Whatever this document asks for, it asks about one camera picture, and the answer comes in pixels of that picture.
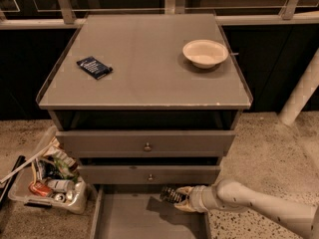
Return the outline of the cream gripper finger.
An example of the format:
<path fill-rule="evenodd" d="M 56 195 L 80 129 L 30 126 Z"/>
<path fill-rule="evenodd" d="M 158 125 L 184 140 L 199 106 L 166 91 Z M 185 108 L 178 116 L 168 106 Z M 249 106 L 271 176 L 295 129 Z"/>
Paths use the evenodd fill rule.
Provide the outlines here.
<path fill-rule="evenodd" d="M 190 195 L 192 192 L 193 187 L 192 186 L 184 186 L 180 187 L 176 190 L 177 193 L 182 194 L 182 195 Z"/>
<path fill-rule="evenodd" d="M 195 211 L 195 209 L 190 206 L 190 204 L 187 200 L 184 200 L 180 203 L 175 203 L 173 206 L 176 209 L 183 211 L 183 212 L 194 212 Z"/>

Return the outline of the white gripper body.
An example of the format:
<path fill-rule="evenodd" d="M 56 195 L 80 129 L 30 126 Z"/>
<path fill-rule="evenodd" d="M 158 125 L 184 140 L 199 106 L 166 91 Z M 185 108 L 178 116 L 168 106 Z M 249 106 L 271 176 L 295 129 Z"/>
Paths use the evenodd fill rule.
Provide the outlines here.
<path fill-rule="evenodd" d="M 208 212 L 213 207 L 213 196 L 210 186 L 196 186 L 188 196 L 191 210 L 198 213 Z"/>

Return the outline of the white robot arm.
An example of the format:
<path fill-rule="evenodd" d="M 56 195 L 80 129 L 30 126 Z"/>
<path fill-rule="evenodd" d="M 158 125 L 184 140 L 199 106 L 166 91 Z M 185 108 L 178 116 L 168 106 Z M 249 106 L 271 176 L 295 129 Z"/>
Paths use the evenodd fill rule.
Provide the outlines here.
<path fill-rule="evenodd" d="M 319 207 L 254 191 L 240 182 L 222 179 L 216 185 L 176 190 L 185 200 L 175 208 L 185 212 L 235 211 L 250 208 L 303 239 L 319 239 Z"/>

